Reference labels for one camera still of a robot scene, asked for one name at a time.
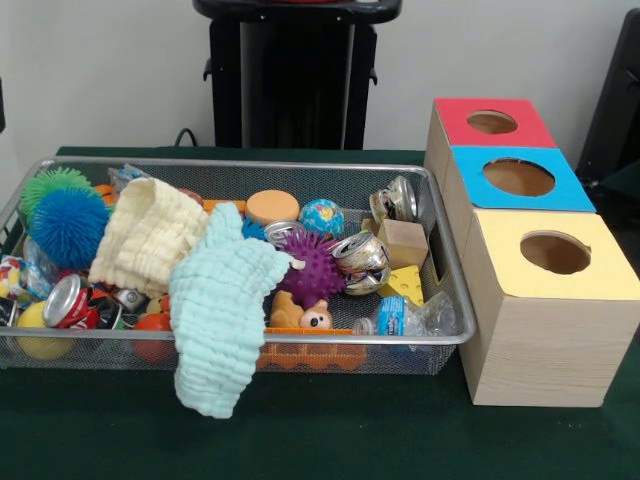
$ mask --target bottle label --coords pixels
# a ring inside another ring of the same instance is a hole
[[[404,335],[404,316],[404,297],[383,298],[378,314],[378,335]]]

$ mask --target stacked wooden boxes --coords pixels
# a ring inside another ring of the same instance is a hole
[[[526,100],[437,99],[436,176],[478,320],[478,405],[596,407],[640,322],[640,282]]]

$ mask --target crushed plastic bottle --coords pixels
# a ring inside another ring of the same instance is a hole
[[[456,314],[445,292],[437,293],[420,307],[404,297],[383,298],[372,317],[356,320],[354,335],[443,337],[456,334]]]

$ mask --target green table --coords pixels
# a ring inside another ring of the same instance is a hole
[[[421,152],[63,148],[61,154],[420,164]],[[0,372],[0,475],[31,478],[640,478],[640,348],[604,408],[473,407],[436,377],[258,374],[234,417],[182,407],[163,372]]]

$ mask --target metal basket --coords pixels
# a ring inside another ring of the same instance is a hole
[[[362,219],[371,216],[370,193],[383,188],[397,175],[403,175],[411,182],[417,197],[418,221],[425,229],[430,246],[430,254],[420,272],[424,296],[430,298],[440,290],[449,294],[456,312],[456,334],[448,337],[360,337],[267,333],[258,361],[260,371],[435,375],[456,345],[467,341],[475,332],[473,308],[435,179],[419,167],[51,158],[31,169],[0,214],[2,253],[20,253],[25,233],[17,208],[20,192],[29,178],[43,170],[71,167],[98,185],[109,183],[108,167],[124,163],[132,163],[156,178],[175,187],[193,190],[207,199],[246,199],[265,189],[288,191],[301,204],[316,198],[329,198],[345,211],[345,235],[357,233]],[[376,294],[336,296],[329,307],[335,327],[351,329],[357,318],[370,316],[379,301]],[[265,300],[265,311],[269,311],[270,302],[270,298]],[[21,346],[25,341],[51,342],[55,348],[60,339],[71,339],[69,343],[73,345],[55,360],[33,358]],[[0,328],[0,368],[174,369],[177,355],[167,355],[172,347],[173,334],[170,332],[5,327]],[[140,355],[145,349],[151,352],[151,359],[144,352]],[[154,358],[154,352],[158,351],[164,355]]]

